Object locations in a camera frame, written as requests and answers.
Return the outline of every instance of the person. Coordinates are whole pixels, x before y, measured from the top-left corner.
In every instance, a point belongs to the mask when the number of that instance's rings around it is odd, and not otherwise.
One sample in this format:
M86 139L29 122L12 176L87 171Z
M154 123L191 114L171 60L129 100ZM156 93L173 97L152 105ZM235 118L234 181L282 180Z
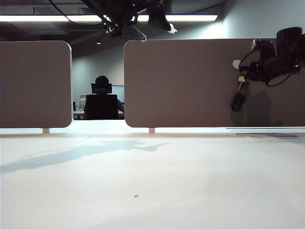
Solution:
M101 84L108 84L109 80L108 80L108 78L106 76L100 75L100 76L98 76L95 79L95 83L99 84L99 85L101 85ZM121 103L121 101L119 99L117 99L117 101L118 101L118 110L122 111L124 113L125 109L124 109L123 104ZM85 104L85 107L84 107L84 119L86 119L87 115L88 115L88 113L87 113L87 106L86 105L87 104Z

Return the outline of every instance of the cable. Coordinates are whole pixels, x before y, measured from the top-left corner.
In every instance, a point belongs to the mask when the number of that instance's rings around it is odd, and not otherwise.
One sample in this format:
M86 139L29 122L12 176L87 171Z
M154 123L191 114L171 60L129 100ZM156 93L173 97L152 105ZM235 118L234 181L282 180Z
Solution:
M270 85L270 84L269 84L270 81L266 82L265 84L266 84L268 87L276 87L276 86L278 86L278 85L284 83L284 82L285 82L286 80L288 80L289 77L292 76L292 75L293 75L292 73L289 74L284 80L282 80L281 82L279 82L279 83L277 83L277 84Z
M102 21L101 23L98 23L98 24L83 24L83 23L77 23L75 21L72 21L70 20L66 14L64 14L64 12L62 12L56 5L55 3L52 1L52 0L49 0L50 4L62 15L64 16L66 19L68 19L68 21L72 22L72 23L75 23L77 25L88 25L88 26L93 26L93 25L100 25L100 24L103 24L104 22Z
M223 3L219 3L219 4L216 4L216 5L213 5L213 6L204 8L204 9L202 9L202 10L197 10L197 11L195 11L195 12L193 12L193 13L198 13L198 12L201 12L201 11L204 11L204 10L208 10L208 9L211 9L211 8L214 8L214 7L217 7L217 6L221 6L221 5L223 5Z
M112 21L108 21L103 13L101 13L95 6L93 3L91 3L89 0L82 0L83 3L85 3L87 5L87 7L89 7L89 9L91 10L92 13L94 13L95 15L97 15L99 18L101 18L102 22L104 22L108 27L113 27L115 30L119 31L122 30L122 25L120 24L115 24Z
M254 53L255 51L257 51L257 50L252 50L251 52L249 52L249 53L242 59L242 61L240 61L239 66L238 66L238 71L239 71L239 69L240 69L242 63L245 61L245 59L246 59L248 56L250 56L252 53Z

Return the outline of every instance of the fabric privacy screen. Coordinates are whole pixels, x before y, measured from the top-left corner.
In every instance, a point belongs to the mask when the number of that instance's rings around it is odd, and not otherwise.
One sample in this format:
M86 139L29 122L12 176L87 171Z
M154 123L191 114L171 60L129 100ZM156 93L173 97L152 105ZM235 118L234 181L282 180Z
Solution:
M238 88L232 63L251 51L252 41L127 42L126 123L132 127L305 126L305 69L274 88L250 81L242 110L231 110ZM245 64L258 60L257 52Z
M72 121L71 48L61 41L0 42L1 128Z

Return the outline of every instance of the fluorescent light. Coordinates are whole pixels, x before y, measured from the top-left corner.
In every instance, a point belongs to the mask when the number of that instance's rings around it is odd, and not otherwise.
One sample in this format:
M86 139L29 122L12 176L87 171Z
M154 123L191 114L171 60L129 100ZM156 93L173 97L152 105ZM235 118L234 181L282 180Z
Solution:
M74 15L68 16L71 21L75 22L101 22L101 19L96 15ZM168 21L214 21L217 15L167 15ZM0 22L26 22L26 21L52 21L52 22L68 22L64 16L42 16L42 15L27 15L27 16L5 16L0 15ZM138 21L148 21L148 15L140 15Z
M101 22L101 19L96 15L74 15L68 16L71 21L75 22ZM66 19L64 16L61 15L53 15L53 16L42 16L42 15L27 15L27 16L5 16L0 15L0 21L62 21L68 22L69 20Z
M148 21L148 15L140 15L138 21ZM166 15L166 19L171 21L215 21L217 15Z

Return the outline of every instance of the computer monitor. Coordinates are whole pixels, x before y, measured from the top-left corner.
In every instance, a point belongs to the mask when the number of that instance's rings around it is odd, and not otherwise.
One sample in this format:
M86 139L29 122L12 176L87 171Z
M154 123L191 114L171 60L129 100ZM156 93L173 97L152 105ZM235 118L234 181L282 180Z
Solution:
M122 103L125 102L124 85L112 85L112 94L116 94Z

